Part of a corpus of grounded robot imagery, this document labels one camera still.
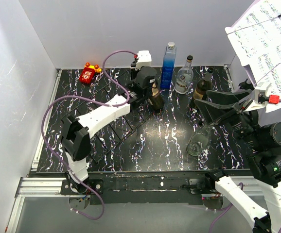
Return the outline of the round clear liquor bottle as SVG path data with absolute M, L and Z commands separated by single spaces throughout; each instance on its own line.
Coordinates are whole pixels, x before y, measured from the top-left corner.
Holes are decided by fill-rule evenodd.
M 193 56 L 188 55 L 185 65 L 176 75 L 175 91 L 179 94 L 186 94 L 189 91 L 193 79 L 192 61 Z

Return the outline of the blue square glass bottle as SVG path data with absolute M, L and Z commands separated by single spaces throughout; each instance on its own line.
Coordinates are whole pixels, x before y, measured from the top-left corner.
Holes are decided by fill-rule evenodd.
M 176 59 L 175 43 L 169 42 L 166 47 L 165 55 L 163 57 L 161 82 L 160 82 L 161 89 L 170 89 L 174 65 L 175 65 L 175 59 Z

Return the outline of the clear tall glass bottle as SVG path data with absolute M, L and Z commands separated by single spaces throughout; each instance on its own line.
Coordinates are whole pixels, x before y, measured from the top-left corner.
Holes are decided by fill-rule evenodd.
M 212 127 L 211 124 L 204 123 L 202 126 L 196 128 L 186 147 L 189 155 L 199 156 L 207 148 L 211 141 Z

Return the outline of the dark wine bottle silver cap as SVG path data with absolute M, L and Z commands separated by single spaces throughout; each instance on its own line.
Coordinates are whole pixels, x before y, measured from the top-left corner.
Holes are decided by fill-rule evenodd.
M 189 104 L 190 108 L 196 108 L 195 100 L 206 100 L 207 99 L 207 90 L 212 90 L 212 74 L 214 72 L 213 67 L 209 67 L 206 74 L 202 79 L 200 79 L 197 83 L 197 86 L 193 92 L 192 100 Z

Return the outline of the dark green wine bottle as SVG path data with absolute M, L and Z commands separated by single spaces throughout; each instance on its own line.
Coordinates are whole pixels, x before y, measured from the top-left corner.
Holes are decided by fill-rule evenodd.
M 164 100 L 160 94 L 158 86 L 156 82 L 152 85 L 152 92 L 148 99 L 149 104 L 154 110 L 160 110 L 164 106 Z

